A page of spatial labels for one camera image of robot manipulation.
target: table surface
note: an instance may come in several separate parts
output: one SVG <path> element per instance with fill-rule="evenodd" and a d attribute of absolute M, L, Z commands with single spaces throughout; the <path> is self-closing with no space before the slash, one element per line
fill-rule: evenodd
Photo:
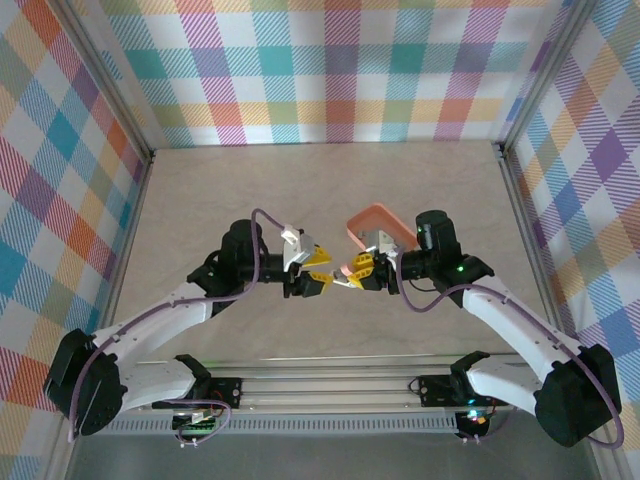
<path fill-rule="evenodd" d="M 494 268 L 543 314 L 499 166 L 488 142 L 214 147 L 159 151 L 132 248 L 116 320 L 160 300 L 219 248 L 229 225 L 262 207 L 304 228 L 333 256 L 330 271 L 358 253 L 346 222 L 374 202 L 407 225 L 445 210 L 463 251 Z M 272 252 L 279 232 L 262 222 Z M 421 282 L 425 287 L 429 281 Z M 433 294 L 410 292 L 424 305 Z M 259 285 L 223 314 L 182 333 L 149 359 L 190 353 L 199 360 L 273 357 L 511 352 L 479 319 L 442 302 L 410 312 L 399 296 L 333 285 L 309 299 L 283 299 Z"/>

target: cable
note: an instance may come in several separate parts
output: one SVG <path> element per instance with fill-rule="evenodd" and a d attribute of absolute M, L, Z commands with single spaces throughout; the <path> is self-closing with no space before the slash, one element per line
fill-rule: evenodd
<path fill-rule="evenodd" d="M 67 440 L 69 443 L 72 443 L 76 438 L 76 422 L 78 415 L 78 400 L 80 399 L 80 389 L 82 388 L 82 384 L 89 372 L 89 368 L 95 362 L 96 358 L 104 352 L 109 346 L 115 343 L 115 338 L 120 337 L 127 333 L 130 329 L 144 322 L 149 317 L 155 315 L 156 313 L 165 310 L 167 308 L 175 308 L 178 305 L 189 305 L 192 303 L 218 303 L 218 302 L 234 302 L 236 300 L 240 300 L 241 298 L 247 296 L 258 283 L 258 278 L 260 276 L 260 252 L 259 252 L 259 242 L 258 242 L 258 222 L 256 218 L 258 214 L 262 215 L 265 219 L 267 219 L 270 223 L 272 223 L 276 228 L 280 230 L 284 230 L 284 225 L 277 220 L 275 220 L 271 215 L 262 210 L 261 208 L 256 208 L 251 212 L 251 245 L 253 247 L 253 277 L 251 278 L 251 282 L 249 286 L 243 292 L 240 292 L 235 295 L 230 295 L 228 297 L 201 297 L 201 298 L 185 298 L 181 300 L 176 300 L 173 304 L 169 302 L 162 303 L 160 305 L 156 305 L 155 307 L 147 310 L 146 312 L 141 313 L 139 316 L 135 317 L 126 325 L 123 325 L 117 332 L 111 335 L 105 342 L 100 345 L 89 357 L 87 363 L 84 364 L 82 369 L 80 370 L 80 374 L 78 375 L 78 379 L 73 387 L 73 392 L 71 394 L 71 405 L 69 407 L 69 433 L 67 435 Z"/>
<path fill-rule="evenodd" d="M 216 397 L 218 397 L 220 399 L 220 401 L 224 402 L 224 397 L 222 396 L 222 394 L 218 390 L 214 390 L 211 393 L 213 393 Z M 216 418 L 220 418 L 222 415 L 224 415 L 224 408 L 220 409 L 220 413 L 216 415 Z"/>
<path fill-rule="evenodd" d="M 431 293 L 431 292 L 437 292 L 438 291 L 435 288 L 421 288 L 421 287 L 418 287 L 415 283 L 413 283 L 413 280 L 409 280 L 409 285 L 411 285 L 413 288 L 415 288 L 419 292 Z"/>
<path fill-rule="evenodd" d="M 403 255 L 403 253 L 404 253 L 403 249 L 400 249 L 399 252 L 398 252 L 398 257 L 397 257 L 397 260 L 396 260 L 396 264 L 397 264 L 396 276 L 397 276 L 397 280 L 398 280 L 398 290 L 400 291 L 400 296 L 402 296 L 402 298 L 404 300 L 404 303 L 407 304 L 407 306 L 409 307 L 409 309 L 411 311 L 416 312 L 416 313 L 426 313 L 426 312 L 432 310 L 436 305 L 438 305 L 442 300 L 447 298 L 449 295 L 452 295 L 455 292 L 459 292 L 460 290 L 476 290 L 478 292 L 485 293 L 487 295 L 491 295 L 492 297 L 497 298 L 498 300 L 500 300 L 500 302 L 502 302 L 503 304 L 509 305 L 509 307 L 511 307 L 513 310 L 515 310 L 518 314 L 520 314 L 534 328 L 536 328 L 543 335 L 545 335 L 548 339 L 550 339 L 552 342 L 554 342 L 554 344 L 556 344 L 558 346 L 558 348 L 560 349 L 560 351 L 562 351 L 562 353 L 567 355 L 571 360 L 573 360 L 575 362 L 575 364 L 584 372 L 585 376 L 593 384 L 595 389 L 598 391 L 598 393 L 602 397 L 602 400 L 604 400 L 604 403 L 607 405 L 607 408 L 609 409 L 609 412 L 611 413 L 611 418 L 612 418 L 613 422 L 615 423 L 616 430 L 618 432 L 617 438 L 616 438 L 616 440 L 614 442 L 611 442 L 611 443 L 602 442 L 602 441 L 600 441 L 600 440 L 598 440 L 596 438 L 593 438 L 593 437 L 588 437 L 589 441 L 591 441 L 591 443 L 593 443 L 594 445 L 597 445 L 597 446 L 603 447 L 603 448 L 607 448 L 607 449 L 611 449 L 611 450 L 615 450 L 616 448 L 620 448 L 622 446 L 622 444 L 624 443 L 624 427 L 622 425 L 622 420 L 620 419 L 620 415 L 618 414 L 618 411 L 616 410 L 616 407 L 613 404 L 613 400 L 611 399 L 611 397 L 609 396 L 607 391 L 604 389 L 604 387 L 602 386 L 600 381 L 597 379 L 597 377 L 591 372 L 591 370 L 589 370 L 589 368 L 584 364 L 584 362 L 582 360 L 580 360 L 580 358 L 578 358 L 578 356 L 575 353 L 573 353 L 564 343 L 562 343 L 560 341 L 560 339 L 558 337 L 556 337 L 551 331 L 549 331 L 541 322 L 539 322 L 527 310 L 522 308 L 520 305 L 518 305 L 516 302 L 514 302 L 513 300 L 511 300 L 507 296 L 505 296 L 502 293 L 497 292 L 497 291 L 495 291 L 495 290 L 493 290 L 491 288 L 484 287 L 482 285 L 473 285 L 473 284 L 455 285 L 455 286 L 445 290 L 444 292 L 442 292 L 435 300 L 433 300 L 427 306 L 425 306 L 425 307 L 416 307 L 413 303 L 411 303 L 411 300 L 409 300 L 409 297 L 407 296 L 407 292 L 405 292 L 405 290 L 404 290 L 404 285 L 402 284 L 402 268 L 401 268 L 401 265 L 402 265 L 402 255 Z"/>
<path fill-rule="evenodd" d="M 190 404 L 190 405 L 217 405 L 218 407 L 222 407 L 226 410 L 227 416 L 224 418 L 224 421 L 211 433 L 206 434 L 200 440 L 193 439 L 193 441 L 188 442 L 182 436 L 182 432 L 186 427 L 180 427 L 177 431 L 178 440 L 180 440 L 180 446 L 184 448 L 185 445 L 193 445 L 197 447 L 201 443 L 206 442 L 207 440 L 211 440 L 213 437 L 218 435 L 224 428 L 229 425 L 231 421 L 231 406 L 228 403 L 222 402 L 220 400 L 185 400 L 184 398 L 176 398 L 174 400 L 164 400 L 167 403 L 178 403 L 178 404 Z"/>

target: orange object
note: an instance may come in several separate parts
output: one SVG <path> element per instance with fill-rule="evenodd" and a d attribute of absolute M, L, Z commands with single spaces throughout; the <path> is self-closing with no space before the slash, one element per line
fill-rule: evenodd
<path fill-rule="evenodd" d="M 418 247 L 416 233 L 381 203 L 374 203 L 347 221 L 347 233 L 361 250 L 367 248 L 363 234 L 377 229 L 390 235 L 405 250 Z"/>

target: plaid wallpaper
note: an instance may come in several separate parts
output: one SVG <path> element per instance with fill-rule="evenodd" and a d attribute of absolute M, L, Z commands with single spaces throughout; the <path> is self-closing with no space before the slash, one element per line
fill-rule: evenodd
<path fill-rule="evenodd" d="M 640 478 L 640 0 L 598 4 L 516 150 L 563 321 L 616 358 Z"/>
<path fill-rule="evenodd" d="M 31 479 L 42 384 L 95 328 L 142 163 L 44 0 L 0 0 L 0 479 Z"/>
<path fill-rule="evenodd" d="M 174 148 L 495 139 L 570 3 L 74 1 L 134 114 Z"/>

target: metal frame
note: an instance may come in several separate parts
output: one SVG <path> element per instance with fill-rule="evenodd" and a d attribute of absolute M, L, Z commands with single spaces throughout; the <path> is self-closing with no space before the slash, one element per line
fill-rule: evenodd
<path fill-rule="evenodd" d="M 132 142 L 132 146 L 145 162 L 150 163 L 153 157 L 153 148 L 147 143 L 138 122 L 122 98 L 100 53 L 95 49 L 74 9 L 64 0 L 48 0 L 48 4 L 71 39 L 73 46 L 78 50 L 83 63 L 96 82 L 98 90 L 104 95 L 113 114 Z"/>
<path fill-rule="evenodd" d="M 105 308 L 98 322 L 98 328 L 103 328 L 113 323 L 116 305 L 124 283 L 124 275 L 127 270 L 127 264 L 129 263 L 129 257 L 131 256 L 133 240 L 138 228 L 138 222 L 140 221 L 140 214 L 142 213 L 144 197 L 151 177 L 152 165 L 153 157 L 151 157 L 143 167 L 144 170 L 140 177 L 140 191 L 131 214 L 131 219 L 129 220 L 129 225 L 127 226 L 122 251 L 114 270 L 113 281 L 111 282 Z M 57 420 L 53 423 L 46 435 L 48 442 L 43 449 L 42 466 L 38 472 L 37 480 L 59 480 L 60 478 L 64 478 L 69 462 L 71 461 L 73 445 L 67 442 L 68 422 L 60 413 L 57 414 L 57 417 Z"/>
<path fill-rule="evenodd" d="M 67 8 L 75 12 L 75 8 L 72 3 L 73 0 L 50 1 L 65 2 Z M 131 64 L 127 60 L 127 56 L 122 45 L 116 38 L 113 28 L 111 27 L 111 22 L 100 5 L 100 0 L 84 0 L 84 2 L 89 18 L 94 23 L 95 28 L 100 32 L 99 35 L 101 40 L 109 50 L 113 61 L 122 74 L 122 81 L 126 84 L 132 100 L 139 108 L 140 114 L 146 122 L 145 133 L 149 142 L 153 143 L 154 148 L 170 148 L 170 142 L 167 140 L 163 128 L 160 126 L 158 119 L 153 113 L 153 109 L 142 90 L 142 86 L 140 85 Z"/>
<path fill-rule="evenodd" d="M 580 32 L 582 32 L 587 20 L 591 17 L 598 1 L 599 0 L 576 0 L 573 2 L 567 21 L 562 27 L 562 31 L 553 42 L 547 58 L 531 87 L 529 95 L 527 95 L 511 130 L 507 133 L 504 140 L 505 150 L 509 150 L 515 146 L 529 125 L 536 109 L 542 102 L 551 84 L 555 81 L 558 72 L 569 55 L 571 47 Z"/>
<path fill-rule="evenodd" d="M 533 223 L 527 215 L 524 199 L 518 188 L 518 181 L 513 169 L 513 150 L 505 150 L 505 146 L 502 144 L 494 144 L 494 150 L 496 152 L 498 164 L 500 165 L 500 171 L 504 178 L 505 186 L 507 187 L 509 200 L 513 208 L 513 214 L 516 218 L 516 223 L 520 229 L 520 235 L 524 242 L 527 258 L 531 264 L 531 270 L 533 271 L 533 276 L 536 285 L 538 286 L 540 297 L 542 298 L 545 313 L 547 314 L 551 324 L 564 333 L 565 329 L 560 321 L 558 303 L 553 295 L 549 276 L 545 273 L 540 249 L 535 243 L 536 237 L 533 232 Z M 615 435 L 615 427 L 607 424 L 595 432 L 593 436 L 604 442 L 612 442 Z M 591 450 L 603 478 L 633 480 L 634 477 L 631 473 L 631 469 L 629 468 L 629 462 L 627 461 L 626 455 L 622 449 L 605 450 L 603 448 L 593 446 Z"/>
<path fill-rule="evenodd" d="M 495 357 L 514 368 L 529 370 L 518 355 Z M 227 433 L 455 433 L 455 412 L 467 412 L 470 407 L 422 407 L 420 397 L 411 393 L 408 385 L 420 375 L 448 375 L 450 365 L 459 358 L 276 359 L 210 364 L 208 369 L 214 377 L 243 379 L 242 400 L 233 411 L 237 421 Z M 130 411 L 98 435 L 174 433 L 170 429 L 172 412 L 149 408 Z"/>

